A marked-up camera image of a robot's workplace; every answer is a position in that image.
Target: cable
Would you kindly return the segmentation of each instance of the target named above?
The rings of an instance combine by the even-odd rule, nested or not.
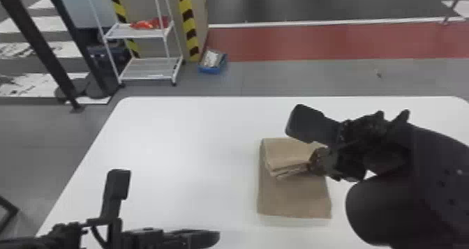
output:
[[[103,237],[99,234],[98,232],[98,228],[96,228],[96,226],[91,226],[91,233],[93,234],[94,238],[97,240],[97,242],[99,243],[99,245],[103,248],[103,249],[107,249],[108,247],[108,243],[106,241],[104,241]]]

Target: table surface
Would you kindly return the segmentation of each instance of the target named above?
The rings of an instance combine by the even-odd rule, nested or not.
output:
[[[469,144],[469,105],[455,97],[126,98],[68,182],[38,234],[59,222],[84,221],[101,209],[105,177],[132,171],[120,216],[124,229],[215,229],[215,248],[374,248],[345,216],[351,184],[327,180],[332,219],[256,213],[260,140],[285,136],[302,103],[337,119],[410,110],[410,122]],[[91,235],[84,246],[98,248]]]

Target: white metal shelf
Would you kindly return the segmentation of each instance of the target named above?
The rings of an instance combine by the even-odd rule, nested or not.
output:
[[[132,58],[122,71],[122,80],[173,80],[182,64],[182,56],[172,58]]]
[[[127,23],[116,23],[104,35],[108,40],[115,40],[119,38],[163,38],[167,37],[174,26],[171,21],[167,28],[164,29],[134,29]]]
[[[93,16],[98,25],[98,30],[100,35],[103,37],[104,46],[106,48],[107,56],[109,57],[112,69],[116,75],[117,80],[121,83],[122,80],[171,80],[173,86],[177,84],[177,74],[181,68],[181,64],[184,60],[182,54],[181,43],[177,35],[177,29],[172,21],[173,16],[170,9],[169,0],[164,0],[165,6],[167,8],[168,19],[171,19],[167,28],[164,29],[133,29],[130,24],[124,24],[117,22],[112,25],[111,29],[104,33],[102,25],[99,21],[98,13],[96,8],[93,5],[92,0],[88,0],[91,10],[93,11]],[[159,0],[155,0],[156,7],[156,17],[160,25],[163,25],[163,14],[161,13],[161,7]],[[170,48],[168,46],[168,35],[171,33],[171,30],[174,32],[174,37],[176,38],[178,55],[171,56]],[[133,50],[130,50],[128,45],[128,39],[143,39],[143,38],[162,38],[163,46],[165,50],[165,58],[140,58],[139,55],[136,55]],[[124,70],[119,73],[117,65],[112,56],[111,49],[109,48],[109,40],[115,39],[124,39],[126,41],[127,48],[131,54],[131,60],[127,63]]]

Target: red floor stripe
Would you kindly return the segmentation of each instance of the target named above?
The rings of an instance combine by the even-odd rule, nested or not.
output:
[[[231,61],[469,57],[469,22],[210,29]]]

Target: blue tray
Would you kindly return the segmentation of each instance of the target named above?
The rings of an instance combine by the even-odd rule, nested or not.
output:
[[[223,68],[226,66],[226,62],[228,61],[227,57],[228,57],[227,54],[224,54],[221,57],[220,66],[218,66],[218,67],[204,67],[204,66],[199,65],[199,72],[206,73],[206,74],[219,74],[219,73],[221,73]]]

